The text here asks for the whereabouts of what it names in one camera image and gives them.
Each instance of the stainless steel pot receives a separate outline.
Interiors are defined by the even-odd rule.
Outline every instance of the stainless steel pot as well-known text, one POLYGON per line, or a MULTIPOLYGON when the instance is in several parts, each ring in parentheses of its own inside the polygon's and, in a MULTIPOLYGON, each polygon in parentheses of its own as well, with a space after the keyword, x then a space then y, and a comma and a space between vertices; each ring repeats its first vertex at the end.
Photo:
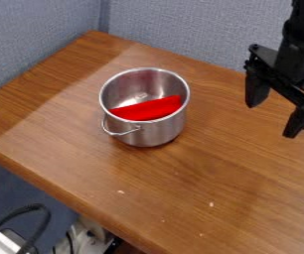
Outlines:
POLYGON ((183 130, 188 101, 188 84, 174 72, 155 67, 129 69, 112 77, 101 88, 101 128, 109 136, 128 145, 153 147, 166 144, 183 130), (152 121, 129 121, 108 111, 111 108, 170 95, 180 95, 182 107, 171 115, 152 121))

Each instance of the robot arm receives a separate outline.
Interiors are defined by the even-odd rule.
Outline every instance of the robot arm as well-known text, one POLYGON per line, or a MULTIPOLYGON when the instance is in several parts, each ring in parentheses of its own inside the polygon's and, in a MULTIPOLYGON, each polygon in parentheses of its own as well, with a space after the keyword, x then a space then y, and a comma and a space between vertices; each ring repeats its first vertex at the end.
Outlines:
POLYGON ((304 0, 293 0, 293 12, 283 25, 278 51, 263 46, 249 47, 245 62, 245 102, 257 106, 273 88, 294 105, 283 136, 294 138, 304 130, 304 0))

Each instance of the gray cubicle wall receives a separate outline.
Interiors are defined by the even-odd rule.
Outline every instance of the gray cubicle wall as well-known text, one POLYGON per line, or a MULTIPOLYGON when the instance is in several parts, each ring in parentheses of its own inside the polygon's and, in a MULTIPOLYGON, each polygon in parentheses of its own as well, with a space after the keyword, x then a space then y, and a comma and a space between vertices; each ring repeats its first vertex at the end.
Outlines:
POLYGON ((100 0, 0 0, 0 86, 89 29, 100 0))
POLYGON ((278 48, 291 8, 291 0, 101 1, 111 34, 237 70, 249 44, 278 48))

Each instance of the pot rim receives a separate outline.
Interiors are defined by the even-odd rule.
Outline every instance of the pot rim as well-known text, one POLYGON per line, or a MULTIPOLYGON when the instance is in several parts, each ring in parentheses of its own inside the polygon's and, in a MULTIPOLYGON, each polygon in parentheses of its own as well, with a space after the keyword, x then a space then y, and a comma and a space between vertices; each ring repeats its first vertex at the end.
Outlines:
POLYGON ((112 118, 115 118, 116 120, 124 122, 124 123, 135 123, 135 124, 145 124, 145 123, 156 123, 156 122, 160 122, 160 121, 164 121, 167 120, 168 118, 174 117, 176 114, 179 114, 187 107, 188 105, 188 102, 190 102, 190 95, 191 95, 191 92, 190 92, 190 87, 188 87, 188 84, 186 82, 186 80, 172 71, 170 70, 166 70, 166 69, 162 69, 159 67, 136 67, 136 68, 131 68, 123 72, 120 72, 119 74, 116 74, 103 85, 103 88, 100 90, 100 93, 99 93, 99 103, 100 103, 100 107, 104 111, 104 113, 107 115, 109 115, 112 118), (131 72, 135 72, 135 71, 140 71, 140 70, 155 70, 155 71, 160 71, 160 72, 167 72, 168 74, 174 75, 183 83, 184 85, 184 88, 186 88, 186 91, 187 91, 187 98, 186 98, 186 101, 182 105, 182 107, 170 115, 162 117, 162 118, 158 118, 155 120, 149 120, 149 121, 133 121, 133 120, 127 120, 124 118, 120 118, 117 117, 116 115, 113 115, 105 108, 105 106, 103 105, 103 99, 101 99, 101 95, 103 95, 103 92, 105 90, 105 88, 108 87, 109 83, 116 79, 119 78, 120 76, 125 75, 127 73, 131 73, 131 72))

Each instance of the black cable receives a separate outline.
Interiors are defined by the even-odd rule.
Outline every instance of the black cable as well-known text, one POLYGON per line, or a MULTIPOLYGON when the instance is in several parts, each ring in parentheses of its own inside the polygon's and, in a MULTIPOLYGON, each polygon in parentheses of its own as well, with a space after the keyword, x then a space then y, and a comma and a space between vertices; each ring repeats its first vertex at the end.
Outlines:
POLYGON ((28 241, 22 245, 20 251, 17 252, 17 254, 26 254, 29 252, 32 246, 34 246, 34 243, 36 243, 37 239, 40 238, 41 234, 44 233, 44 231, 48 227, 48 224, 50 222, 50 212, 42 204, 34 203, 34 204, 24 206, 22 208, 16 209, 6 216, 4 216, 2 219, 0 219, 0 227, 1 227, 1 225, 5 222, 8 222, 12 218, 17 217, 18 215, 21 215, 24 213, 37 211, 37 210, 41 210, 44 212, 44 214, 45 214, 44 219, 42 219, 41 224, 36 230, 36 233, 33 234, 30 239, 28 239, 28 241))
POLYGON ((74 254, 73 241, 72 241, 70 234, 68 232, 66 232, 66 238, 68 238, 69 245, 70 245, 70 254, 74 254))

